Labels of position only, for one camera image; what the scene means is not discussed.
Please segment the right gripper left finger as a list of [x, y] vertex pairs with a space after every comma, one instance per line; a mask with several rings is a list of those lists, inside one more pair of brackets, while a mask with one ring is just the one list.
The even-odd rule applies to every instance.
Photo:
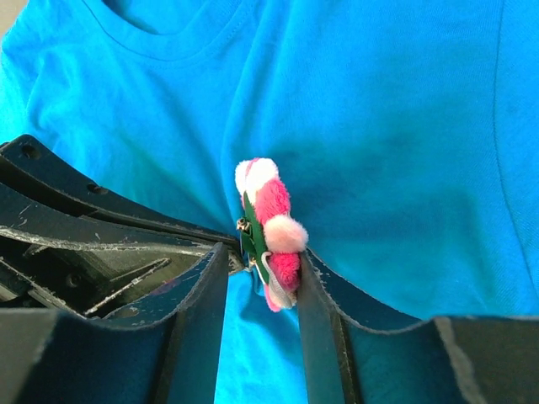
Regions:
[[227, 272], [227, 250], [216, 244], [186, 273], [103, 319], [2, 310], [2, 402], [212, 402]]

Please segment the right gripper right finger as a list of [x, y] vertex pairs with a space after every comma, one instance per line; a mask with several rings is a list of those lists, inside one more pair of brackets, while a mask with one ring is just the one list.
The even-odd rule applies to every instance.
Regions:
[[535, 317], [438, 316], [375, 300], [313, 252], [297, 311], [311, 403], [535, 403]]

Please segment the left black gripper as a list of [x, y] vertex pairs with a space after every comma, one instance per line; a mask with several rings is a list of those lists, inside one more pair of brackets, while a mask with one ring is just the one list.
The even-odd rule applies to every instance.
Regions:
[[104, 318], [169, 288], [216, 242], [239, 247], [98, 185], [30, 135], [1, 145], [1, 182], [3, 308]]

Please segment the pink flower smiley brooch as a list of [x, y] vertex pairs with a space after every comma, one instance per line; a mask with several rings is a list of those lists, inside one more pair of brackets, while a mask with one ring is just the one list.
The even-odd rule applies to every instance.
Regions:
[[290, 195], [273, 160], [240, 162], [235, 184], [243, 207], [237, 229], [248, 267], [258, 274], [271, 311], [291, 309], [296, 304], [307, 230], [291, 217]]

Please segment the blue t-shirt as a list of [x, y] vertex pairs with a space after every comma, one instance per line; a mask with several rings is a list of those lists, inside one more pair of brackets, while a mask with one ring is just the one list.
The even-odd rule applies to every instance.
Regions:
[[30, 1], [1, 138], [233, 234], [273, 159], [337, 274], [392, 309], [538, 315], [535, 1]]

